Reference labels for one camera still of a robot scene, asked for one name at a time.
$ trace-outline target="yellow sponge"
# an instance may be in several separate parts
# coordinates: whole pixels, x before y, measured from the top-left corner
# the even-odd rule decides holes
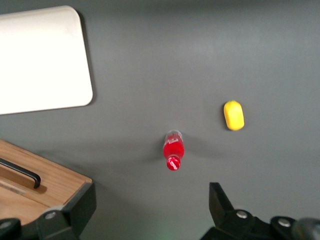
[[[224,105],[223,111],[226,125],[230,130],[238,131],[244,127],[244,113],[239,102],[228,101]]]

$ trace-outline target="white plate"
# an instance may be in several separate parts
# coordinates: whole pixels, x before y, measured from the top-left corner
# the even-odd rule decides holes
[[[70,6],[0,15],[0,115],[85,106],[93,97]]]

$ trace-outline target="black handle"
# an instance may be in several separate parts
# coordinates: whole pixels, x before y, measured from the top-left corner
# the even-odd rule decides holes
[[[32,178],[34,180],[34,189],[37,189],[40,186],[40,182],[41,182],[41,178],[38,174],[29,171],[21,166],[18,166],[12,162],[9,162],[7,160],[4,160],[2,158],[0,158],[0,165],[6,166],[12,170],[15,170],[21,174],[27,175],[28,177]]]

